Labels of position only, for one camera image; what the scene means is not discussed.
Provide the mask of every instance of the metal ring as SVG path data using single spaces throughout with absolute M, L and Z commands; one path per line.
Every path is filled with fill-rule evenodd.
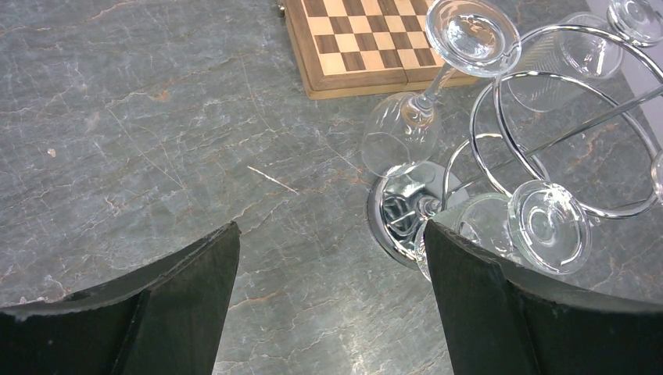
M 476 139 L 482 139 L 482 138 L 504 138 L 504 137 L 502 137 L 502 134 L 498 134 L 498 133 L 477 134 Z M 461 154 L 463 149 L 466 148 L 469 144 L 470 144 L 469 140 L 466 140 L 463 143 L 461 143 L 461 145 L 458 146 L 458 148 L 456 148 L 456 151 L 454 151 L 453 154 L 451 154 L 451 157 L 449 158 L 449 162 L 446 164 L 446 169 L 444 171 L 444 178 L 442 180 L 442 201 L 441 201 L 442 202 L 442 210 L 446 209 L 446 202 L 447 202 L 447 200 L 450 196 L 449 195 L 449 184 L 450 184 L 450 177 L 451 177 L 451 167 L 453 166 L 453 163 L 456 161 L 456 158 Z M 518 147 L 523 148 L 525 151 L 527 151 L 527 149 L 525 147 L 521 146 L 521 145 L 518 145 Z M 550 176 L 548 175 L 548 171 L 546 170 L 546 167 L 543 165 L 541 160 L 539 160 L 539 158 L 536 157 L 535 155 L 532 156 L 532 160 L 536 164 L 536 167 L 539 168 L 543 172 L 543 175 L 547 179 L 550 179 Z M 494 180 L 494 183 L 498 184 L 499 186 L 502 186 L 500 184 L 500 182 L 498 182 L 497 180 Z
M 546 27 L 540 27 L 538 29 L 532 30 L 528 32 L 523 38 L 522 41 L 525 42 L 530 38 L 533 38 L 538 35 L 545 35 L 545 34 L 550 34 L 555 31 L 577 31 L 580 33 L 584 34 L 590 34 L 594 35 L 600 38 L 608 39 L 609 41 L 613 41 L 617 45 L 619 45 L 621 48 L 624 48 L 628 53 L 630 53 L 634 58 L 636 58 L 639 62 L 645 65 L 645 67 L 653 74 L 656 76 L 658 81 L 660 83 L 663 83 L 663 71 L 661 71 L 661 68 L 656 65 L 656 63 L 650 59 L 647 55 L 642 53 L 638 48 L 632 46 L 630 43 L 627 42 L 626 39 L 619 37 L 618 35 L 614 35 L 612 33 L 609 33 L 607 31 L 603 31 L 594 27 L 588 27 L 588 26 L 582 26 L 582 25 L 551 25 L 551 26 L 546 26 Z M 585 84 L 584 82 L 580 80 L 576 80 L 571 77 L 566 77 L 562 76 L 560 74 L 556 73 L 549 73 L 549 72 L 525 72 L 525 73 L 517 73 L 517 74 L 511 74 L 509 76 L 506 76 L 503 79 L 495 80 L 493 83 L 493 104 L 495 105 L 495 110 L 497 114 L 497 119 L 498 119 L 498 124 L 500 125 L 500 132 L 504 136 L 504 139 L 507 141 L 507 146 L 509 150 L 511 151 L 511 154 L 514 155 L 514 157 L 520 162 L 520 164 L 525 168 L 525 170 L 529 173 L 530 176 L 533 178 L 536 178 L 538 180 L 543 180 L 543 175 L 539 173 L 536 169 L 532 167 L 532 164 L 527 160 L 525 157 L 525 154 L 518 149 L 518 146 L 515 142 L 515 139 L 513 137 L 513 134 L 509 130 L 507 126 L 507 121 L 504 117 L 504 110 L 502 108 L 502 98 L 501 98 L 501 91 L 502 91 L 502 83 L 510 80 L 514 77 L 525 77 L 525 76 L 545 76 L 545 77 L 550 77 L 562 81 L 566 81 L 572 84 L 576 84 L 580 86 L 581 88 L 584 88 L 585 90 L 592 91 L 594 94 L 599 95 L 603 100 L 606 102 L 609 102 L 613 106 L 617 106 L 618 103 L 610 98 L 609 96 L 603 94 L 602 92 L 598 91 L 594 87 L 589 86 L 588 84 Z M 633 119 L 628 113 L 622 113 L 622 116 L 624 119 L 631 125 L 633 130 L 637 133 L 638 137 L 643 141 L 645 144 L 645 147 L 647 148 L 647 151 L 650 154 L 650 158 L 653 160 L 654 157 L 657 154 L 657 148 L 654 146 L 654 143 L 652 140 L 649 138 L 649 136 L 646 134 L 646 132 L 642 129 L 640 124 Z M 599 216 L 599 217 L 604 217 L 608 219 L 617 219 L 617 218 L 625 218 L 625 217 L 631 217 L 638 215 L 646 210 L 648 210 L 652 205 L 654 205 L 657 201 L 656 194 L 652 191 L 650 197 L 648 200 L 643 202 L 642 204 L 638 205 L 637 207 L 633 209 L 621 209 L 621 210 L 610 210 L 610 209 L 598 209 L 596 207 L 592 207 L 591 205 L 587 205 L 584 203 L 581 203 L 582 207 L 590 214 L 594 216 Z
M 552 73 L 547 73 L 547 72 L 535 72 L 535 71 L 525 72 L 525 73 L 513 73 L 513 74 L 503 76 L 500 80 L 500 84 L 501 84 L 501 82 L 506 82 L 506 81 L 514 79 L 514 78 L 531 77 L 531 76 L 549 77 L 549 78 L 552 78 L 552 79 L 563 80 L 565 82 L 576 84 L 576 85 L 580 86 L 581 88 L 584 88 L 585 90 L 590 91 L 590 92 L 594 93 L 595 95 L 598 95 L 602 100 L 609 103 L 613 107 L 618 106 L 618 103 L 614 99 L 612 99 L 609 96 L 607 96 L 606 94 L 598 91 L 594 87 L 591 87 L 588 84 L 583 83 L 582 81 L 576 80 L 574 78 L 562 76 L 560 74 L 552 74 Z M 495 189 L 497 189 L 498 191 L 501 191 L 504 194 L 509 195 L 510 192 L 506 191 L 506 189 L 503 189 L 501 187 L 501 185 L 495 184 L 495 182 L 496 182 L 495 177 L 490 173 L 490 171 L 488 169 L 488 166 L 486 165 L 486 163 L 481 158 L 480 153 L 478 153 L 478 146 L 476 144 L 476 141 L 473 139 L 474 134 L 476 134 L 476 110 L 478 109 L 478 106 L 481 104 L 481 101 L 486 97 L 486 95 L 488 94 L 490 89 L 494 88 L 494 86 L 496 86 L 496 85 L 486 86 L 483 89 L 483 91 L 481 92 L 481 94 L 479 95 L 479 97 L 477 98 L 477 100 L 475 102 L 475 106 L 472 108 L 471 121 L 470 121 L 470 139 L 472 140 L 472 143 L 471 143 L 472 153 L 475 156 L 475 160 L 476 160 L 477 164 L 479 165 L 479 168 L 486 174 L 486 176 L 490 180 L 491 185 Z M 511 133 L 509 132 L 508 127 L 506 126 L 506 119 L 504 118 L 504 113 L 503 112 L 502 112 L 502 115 L 503 115 L 502 120 L 504 121 L 504 124 L 502 124 L 501 121 L 498 121 L 498 123 L 500 124 L 500 130 L 503 131 L 503 133 L 507 133 L 507 134 L 503 134 L 505 136 L 504 139 L 507 140 L 507 145 L 511 146 L 511 142 L 515 142 L 515 140 L 513 139 L 513 137 L 509 138 L 511 136 Z M 644 131 L 644 129 L 642 128 L 640 123 L 638 123 L 637 120 L 635 120 L 628 112 L 624 112 L 620 116 L 624 117 L 626 122 L 631 126 L 631 128 L 636 132 L 636 135 L 644 143 L 645 148 L 647 149 L 647 152 L 649 153 L 650 157 L 654 158 L 654 156 L 656 156 L 656 153 L 657 153 L 657 148 L 654 145 L 654 143 L 652 142 L 652 140 L 649 138 L 647 133 Z M 521 152 L 521 150 L 518 149 L 518 147 L 516 147 L 516 149 L 517 149 L 518 154 L 525 156 Z M 532 165 L 526 159 L 526 157 L 525 157 L 525 161 L 526 161 L 526 163 L 525 163 L 524 167 L 527 170 L 528 170 L 528 168 L 532 168 Z M 545 180 L 546 179 L 545 176 L 540 175 L 539 172 L 536 169 L 534 169 L 534 174 L 535 174 L 534 178 L 536 178 L 538 180 Z M 621 219 L 621 218 L 636 216 L 636 215 L 648 210 L 649 208 L 651 208 L 651 206 L 653 206 L 656 203 L 656 201 L 657 201 L 656 194 L 654 192 L 652 192 L 650 197 L 646 201 L 643 201 L 639 205 L 637 205 L 633 208 L 628 208 L 628 209 L 600 209 L 600 208 L 594 207 L 592 205 L 588 205 L 588 204 L 583 203 L 583 202 L 580 202 L 580 205 L 582 206 L 583 209 L 585 209 L 589 214 L 591 214 L 593 216 L 603 217 L 603 218 L 607 218 L 607 219 Z

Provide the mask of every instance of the upside-down wine glass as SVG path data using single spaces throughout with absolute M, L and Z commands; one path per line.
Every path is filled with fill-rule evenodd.
M 590 222 L 580 203 L 562 186 L 547 181 L 525 182 L 511 198 L 501 193 L 477 195 L 431 220 L 489 252 L 556 275 L 580 269 L 591 249 Z M 421 226 L 417 233 L 417 264 L 431 280 L 424 231 Z
M 589 12 L 578 12 L 559 23 L 611 31 L 631 45 L 646 48 L 663 41 L 660 10 L 663 10 L 661 0 L 610 0 L 606 20 Z M 515 71 L 561 73 L 595 85 L 614 76 L 622 64 L 622 49 L 593 35 L 562 32 L 525 44 Z M 559 109 L 584 92 L 573 84 L 547 77 L 524 77 L 509 81 L 507 86 L 525 108 L 542 113 Z
M 366 119 L 361 157 L 380 177 L 409 173 L 435 151 L 443 126 L 435 100 L 456 70 L 496 77 L 520 57 L 515 25 L 489 2 L 437 0 L 426 15 L 426 34 L 446 60 L 430 87 L 391 95 Z

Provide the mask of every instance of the table surface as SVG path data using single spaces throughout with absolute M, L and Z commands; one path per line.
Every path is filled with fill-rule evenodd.
M 585 10 L 494 1 L 521 31 Z M 0 305 L 55 301 L 234 220 L 241 260 L 215 373 L 452 373 L 430 284 L 367 224 L 373 177 L 357 149 L 384 96 L 306 99 L 272 1 L 3 2 L 0 50 Z M 466 139 L 485 84 L 440 99 L 435 160 Z M 516 124 L 530 147 L 559 130 L 532 123 Z M 630 129 L 559 147 L 542 160 L 583 199 L 648 194 Z M 478 172 L 467 157 L 457 169 Z M 588 263 L 563 280 L 663 302 L 662 217 L 594 220 Z

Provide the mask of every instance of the chessboard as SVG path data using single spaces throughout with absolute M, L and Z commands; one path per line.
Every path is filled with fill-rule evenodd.
M 432 0 L 285 0 L 285 23 L 311 99 L 423 90 L 444 61 L 425 33 Z M 447 85 L 471 84 L 457 73 Z

